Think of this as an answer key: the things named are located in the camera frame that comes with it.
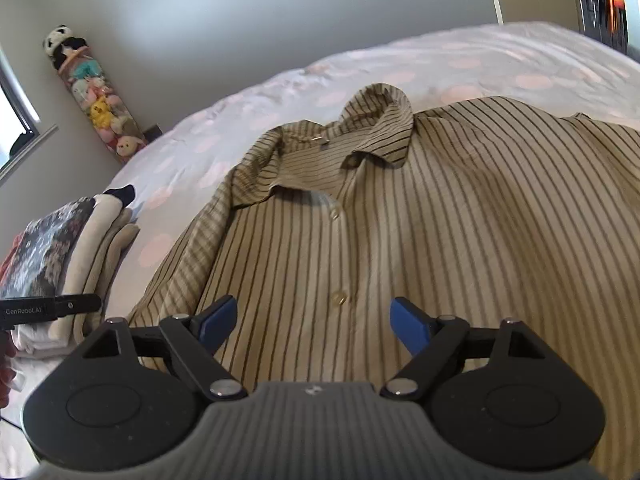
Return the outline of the person's left hand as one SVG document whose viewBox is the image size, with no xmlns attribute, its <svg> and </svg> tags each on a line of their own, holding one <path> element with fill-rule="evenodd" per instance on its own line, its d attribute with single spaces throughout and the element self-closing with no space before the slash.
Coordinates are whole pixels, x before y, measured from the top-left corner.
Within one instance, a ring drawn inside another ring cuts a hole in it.
<svg viewBox="0 0 640 480">
<path fill-rule="evenodd" d="M 1 359 L 0 359 L 0 408 L 9 404 L 11 384 L 15 377 L 15 370 L 11 366 L 11 360 L 16 355 L 11 336 L 7 332 L 1 333 Z"/>
</svg>

